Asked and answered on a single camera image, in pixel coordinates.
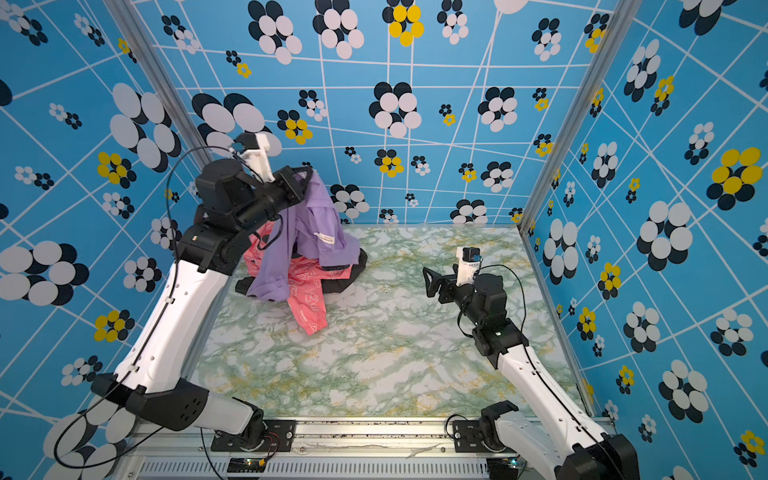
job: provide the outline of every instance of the ventilation grille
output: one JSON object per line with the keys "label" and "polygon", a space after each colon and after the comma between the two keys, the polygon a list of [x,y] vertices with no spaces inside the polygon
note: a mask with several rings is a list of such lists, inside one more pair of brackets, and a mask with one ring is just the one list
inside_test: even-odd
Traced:
{"label": "ventilation grille", "polygon": [[488,478],[484,459],[274,458],[270,478]]}
{"label": "ventilation grille", "polygon": [[[483,458],[273,458],[264,473],[229,473],[228,461],[212,458],[224,478],[488,478]],[[208,461],[198,457],[149,457],[140,480],[215,478]]]}

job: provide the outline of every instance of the black cable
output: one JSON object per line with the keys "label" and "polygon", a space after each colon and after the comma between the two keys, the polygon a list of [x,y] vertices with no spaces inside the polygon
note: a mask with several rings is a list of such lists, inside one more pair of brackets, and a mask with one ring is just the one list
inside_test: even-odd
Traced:
{"label": "black cable", "polygon": [[217,477],[219,477],[220,480],[224,480],[221,475],[219,475],[219,472],[217,472],[216,467],[214,466],[214,463],[210,460],[210,456],[208,455],[208,449],[205,446],[205,437],[203,437],[203,427],[200,427],[200,441],[203,443],[203,452],[205,452],[205,458],[208,459],[208,465],[210,465],[210,468],[214,471]]}
{"label": "black cable", "polygon": [[461,330],[461,332],[464,334],[465,337],[471,339],[472,335],[469,335],[467,332],[465,332],[460,324],[462,321],[462,314],[466,311],[470,301],[472,301],[472,295],[467,295],[467,297],[464,299],[462,304],[458,307],[458,316],[456,317],[456,326],[458,327],[459,330]]}
{"label": "black cable", "polygon": [[[219,149],[221,149],[221,150],[226,150],[227,152],[229,152],[229,151],[230,151],[228,148],[224,148],[224,147],[215,147],[215,146],[213,146],[213,147],[209,147],[209,146],[205,146],[205,147],[195,147],[195,148],[191,148],[191,149],[187,150],[187,152],[186,152],[184,155],[182,155],[182,156],[181,156],[181,157],[180,157],[180,158],[179,158],[179,159],[176,161],[176,164],[175,164],[175,165],[174,165],[174,166],[173,166],[173,167],[170,169],[170,173],[168,174],[168,180],[167,180],[167,182],[166,182],[166,184],[165,184],[165,188],[166,188],[166,190],[167,190],[167,189],[168,189],[168,187],[170,186],[170,178],[171,178],[171,177],[173,177],[173,174],[174,174],[174,172],[175,172],[175,170],[176,170],[176,167],[178,167],[178,166],[179,166],[179,163],[180,163],[180,162],[181,162],[181,161],[182,161],[182,160],[183,160],[183,159],[184,159],[184,158],[185,158],[187,155],[189,155],[191,152],[193,152],[193,151],[196,151],[196,150],[202,150],[202,149],[204,149],[204,148],[219,148]],[[167,196],[167,195],[165,195],[165,211],[166,211],[166,214],[168,215],[168,220],[169,220],[169,222],[170,222],[170,221],[172,221],[172,219],[171,219],[171,217],[170,217],[170,204],[169,204],[169,202],[168,202],[168,196]],[[170,286],[170,293],[168,294],[168,296],[169,296],[170,298],[173,298],[174,289],[176,288],[176,280],[177,280],[177,278],[178,278],[178,276],[179,276],[179,252],[178,252],[178,248],[177,248],[176,242],[174,242],[174,263],[175,263],[175,265],[176,265],[176,269],[175,269],[175,272],[174,272],[174,282],[173,282],[173,284]],[[84,411],[83,411],[83,412],[82,412],[80,415],[78,415],[78,417],[77,417],[76,419],[72,420],[72,422],[71,422],[69,425],[67,425],[67,428],[66,428],[66,429],[64,429],[64,431],[61,433],[61,435],[59,435],[59,437],[56,439],[56,443],[53,445],[53,456],[54,456],[54,458],[55,458],[56,462],[57,462],[59,465],[61,465],[62,467],[65,467],[65,468],[72,468],[72,469],[93,468],[93,467],[98,467],[98,466],[100,466],[100,465],[106,465],[106,464],[108,464],[108,463],[110,463],[110,462],[114,462],[115,460],[119,459],[121,456],[123,456],[123,455],[125,455],[126,453],[130,452],[131,450],[135,449],[136,447],[138,447],[139,445],[141,445],[141,443],[142,443],[142,442],[146,441],[146,440],[147,440],[147,439],[149,439],[149,438],[150,438],[152,435],[154,435],[155,433],[159,432],[159,431],[160,431],[160,430],[163,428],[163,427],[160,427],[159,429],[155,430],[155,431],[154,431],[154,432],[152,432],[150,435],[148,435],[146,438],[142,439],[142,440],[141,440],[139,443],[137,443],[136,445],[133,445],[133,446],[132,446],[132,447],[130,447],[129,449],[127,449],[127,450],[125,450],[124,452],[122,452],[120,455],[116,455],[114,458],[110,458],[109,460],[105,460],[105,461],[103,461],[103,462],[94,463],[93,465],[85,465],[85,466],[83,466],[83,465],[79,465],[79,466],[78,466],[78,465],[69,465],[69,464],[66,464],[66,463],[64,463],[64,462],[61,460],[61,457],[60,457],[60,456],[59,456],[59,454],[58,454],[58,446],[59,446],[59,444],[61,443],[61,440],[64,438],[64,435],[66,435],[66,434],[67,434],[67,432],[69,431],[69,429],[71,429],[71,428],[72,428],[72,426],[73,426],[75,423],[77,423],[77,422],[78,422],[80,419],[82,419],[84,416],[86,416],[86,415],[87,415],[87,414],[88,414],[88,413],[89,413],[91,410],[93,410],[94,408],[96,408],[96,406],[97,406],[99,403],[102,403],[102,402],[103,402],[103,401],[104,401],[104,400],[105,400],[105,399],[106,399],[106,398],[107,398],[109,395],[111,395],[112,393],[114,393],[114,391],[115,391],[115,390],[117,390],[117,389],[118,389],[118,388],[119,388],[119,387],[120,387],[120,386],[123,384],[123,382],[125,382],[125,379],[126,379],[126,378],[128,378],[128,376],[131,374],[131,372],[133,372],[133,371],[134,371],[134,370],[133,370],[133,368],[136,366],[136,362],[138,362],[138,361],[139,361],[139,359],[141,358],[141,354],[142,354],[142,352],[144,351],[144,348],[145,348],[145,347],[147,346],[147,344],[149,343],[149,340],[150,340],[150,338],[152,338],[152,334],[154,333],[155,329],[157,328],[157,325],[160,323],[160,320],[163,318],[163,314],[165,313],[165,310],[166,310],[166,308],[167,308],[167,307],[168,307],[168,303],[165,303],[165,304],[163,305],[163,309],[160,311],[160,315],[158,315],[158,316],[157,316],[157,321],[154,323],[154,325],[152,326],[152,329],[150,330],[149,334],[147,335],[147,339],[146,339],[146,340],[144,341],[144,343],[141,345],[141,348],[139,349],[139,351],[138,351],[138,354],[137,354],[137,355],[136,355],[136,357],[134,358],[134,361],[132,362],[131,366],[129,367],[129,370],[126,372],[126,374],[123,376],[123,378],[122,378],[122,379],[120,379],[120,381],[118,382],[118,384],[117,384],[117,385],[115,385],[114,387],[112,387],[112,388],[111,388],[111,389],[110,389],[110,390],[109,390],[109,391],[108,391],[108,392],[107,392],[107,393],[106,393],[104,396],[102,396],[102,397],[101,397],[101,398],[100,398],[100,399],[99,399],[99,400],[98,400],[98,401],[97,401],[95,404],[93,404],[92,406],[90,406],[90,407],[88,407],[86,410],[84,410]]]}
{"label": "black cable", "polygon": [[443,425],[443,426],[442,426],[442,428],[443,428],[443,430],[445,430],[445,434],[446,434],[448,437],[452,438],[452,439],[454,438],[454,436],[453,436],[453,435],[455,435],[455,432],[456,432],[456,430],[454,429],[454,431],[453,431],[454,433],[453,433],[453,434],[449,434],[449,433],[448,433],[448,424],[451,422],[451,419],[452,419],[453,417],[461,417],[461,418],[463,418],[464,420],[466,420],[467,422],[469,421],[469,420],[467,420],[467,417],[465,417],[465,416],[463,416],[463,415],[461,415],[461,414],[459,414],[459,413],[452,413],[452,414],[451,414],[451,415],[450,415],[450,416],[449,416],[447,419],[445,419],[445,425]]}
{"label": "black cable", "polygon": [[[484,268],[490,268],[491,266],[503,266],[505,269],[507,269],[507,270],[509,270],[510,272],[512,272],[512,275],[514,275],[514,276],[515,276],[515,278],[516,278],[516,279],[518,279],[518,283],[520,284],[520,292],[522,293],[522,296],[523,296],[523,321],[522,321],[522,323],[520,324],[520,332],[522,333],[522,330],[523,330],[523,325],[525,325],[525,319],[526,319],[526,316],[527,316],[527,314],[528,314],[528,312],[527,312],[527,310],[526,310],[526,305],[525,305],[525,290],[523,289],[523,283],[520,281],[520,277],[517,275],[517,273],[515,273],[515,271],[514,271],[514,270],[512,270],[512,269],[511,269],[511,268],[509,268],[508,266],[506,266],[506,265],[502,265],[502,264],[500,264],[500,263],[496,263],[496,264],[494,264],[494,265],[486,265],[486,266],[483,266],[483,267],[481,267],[481,268],[480,268],[480,270],[482,270],[482,269],[484,269]],[[528,363],[530,363],[530,364],[531,364],[531,367],[532,367],[534,370],[536,370],[535,364],[533,363],[533,360],[531,360],[531,356],[530,356],[530,355],[528,355],[528,348],[527,348],[525,345],[523,345],[523,352],[525,352],[525,356],[526,356],[526,357],[528,357]],[[549,390],[549,392],[552,394],[552,396],[554,396],[554,399],[556,399],[556,400],[558,401],[558,403],[560,403],[560,405],[563,407],[563,410],[565,410],[565,411],[566,411],[566,412],[567,412],[567,413],[568,413],[568,414],[571,416],[571,418],[572,418],[572,419],[573,419],[573,420],[576,422],[576,425],[580,426],[580,427],[581,427],[581,429],[582,429],[582,430],[584,430],[584,433],[586,433],[586,434],[587,434],[587,436],[589,436],[589,438],[592,440],[592,442],[594,442],[594,443],[595,443],[595,445],[597,445],[598,447],[600,447],[600,449],[603,451],[603,453],[605,453],[605,456],[606,456],[606,457],[608,458],[608,460],[611,462],[611,465],[613,465],[613,467],[614,467],[614,468],[615,468],[615,470],[616,470],[616,473],[618,473],[618,475],[619,475],[619,477],[621,478],[621,480],[626,480],[626,479],[624,478],[624,475],[621,473],[621,470],[619,469],[618,465],[616,465],[616,462],[614,462],[614,460],[612,459],[612,457],[611,457],[611,456],[608,454],[608,450],[606,450],[606,449],[605,449],[605,447],[604,447],[604,446],[603,446],[603,445],[602,445],[600,442],[598,442],[598,441],[597,441],[597,439],[596,439],[596,438],[595,438],[595,437],[594,437],[594,436],[593,436],[593,435],[592,435],[592,434],[591,434],[591,433],[590,433],[590,432],[587,430],[587,428],[586,428],[585,426],[583,426],[583,425],[581,424],[581,422],[579,422],[579,421],[578,421],[578,419],[576,418],[576,415],[574,415],[574,414],[571,412],[571,410],[569,410],[569,409],[568,409],[568,407],[567,407],[567,406],[565,406],[565,403],[563,403],[563,401],[562,401],[562,400],[560,400],[560,397],[558,397],[557,395],[555,395],[555,393],[554,393],[554,390],[552,390],[552,388],[550,388],[549,384],[547,384],[547,383],[544,381],[544,378],[541,376],[541,373],[539,373],[539,372],[537,371],[537,372],[536,372],[536,376],[538,377],[538,379],[539,379],[539,380],[541,380],[541,383],[543,383],[543,384],[544,384],[544,386],[547,388],[547,390]]]}
{"label": "black cable", "polygon": [[494,263],[493,265],[481,266],[480,270],[483,270],[484,268],[491,268],[492,266],[503,266],[505,269],[507,269],[510,272],[512,272],[512,275],[514,275],[515,278],[518,279],[518,283],[520,284],[520,293],[522,293],[522,296],[523,296],[523,321],[520,322],[520,333],[522,333],[523,326],[525,325],[525,319],[528,317],[528,310],[527,310],[527,307],[525,305],[525,290],[523,289],[523,282],[520,281],[520,277],[518,276],[517,273],[515,273],[515,271],[513,269],[511,269],[508,266],[503,265],[501,263]]}

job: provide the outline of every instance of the marble-pattern tabletop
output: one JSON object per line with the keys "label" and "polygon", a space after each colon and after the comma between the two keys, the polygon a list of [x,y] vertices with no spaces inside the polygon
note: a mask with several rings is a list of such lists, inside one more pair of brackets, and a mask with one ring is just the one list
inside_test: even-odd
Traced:
{"label": "marble-pattern tabletop", "polygon": [[[582,405],[575,380],[517,229],[347,227],[368,266],[342,293],[325,295],[329,326],[308,336],[286,302],[260,302],[231,284],[192,380],[262,408],[267,416],[477,416],[504,399],[534,413],[456,327],[458,307],[425,294],[422,268],[451,273],[455,249],[479,247],[523,282],[524,334],[541,361]],[[500,267],[509,318],[522,320],[515,278]],[[235,280],[247,276],[243,262]],[[462,320],[465,331],[471,323]]]}

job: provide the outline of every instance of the blue wallpaper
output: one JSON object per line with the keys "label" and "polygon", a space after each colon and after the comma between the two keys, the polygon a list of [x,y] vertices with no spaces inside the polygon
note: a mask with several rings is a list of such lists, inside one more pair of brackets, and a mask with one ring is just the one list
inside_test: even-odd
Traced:
{"label": "blue wallpaper", "polygon": [[343,223],[512,223],[617,2],[133,3],[203,139],[267,132]]}
{"label": "blue wallpaper", "polygon": [[[0,0],[0,20],[0,478],[78,478],[53,442],[141,331],[198,170],[165,191],[183,146],[100,0]],[[59,451],[113,458],[133,420],[104,402]]]}
{"label": "blue wallpaper", "polygon": [[529,235],[643,478],[766,478],[768,4],[645,0]]}

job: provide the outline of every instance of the pile of clothes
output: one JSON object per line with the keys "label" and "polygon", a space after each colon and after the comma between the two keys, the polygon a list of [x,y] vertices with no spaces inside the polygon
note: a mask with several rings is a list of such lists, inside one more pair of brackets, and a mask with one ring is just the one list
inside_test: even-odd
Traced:
{"label": "pile of clothes", "polygon": [[235,290],[261,301],[287,300],[296,321],[312,335],[328,326],[323,294],[344,291],[366,268],[368,257],[355,237],[344,235],[317,171],[304,201],[281,215],[282,220],[267,222],[251,235],[243,255],[251,276],[239,280]]}

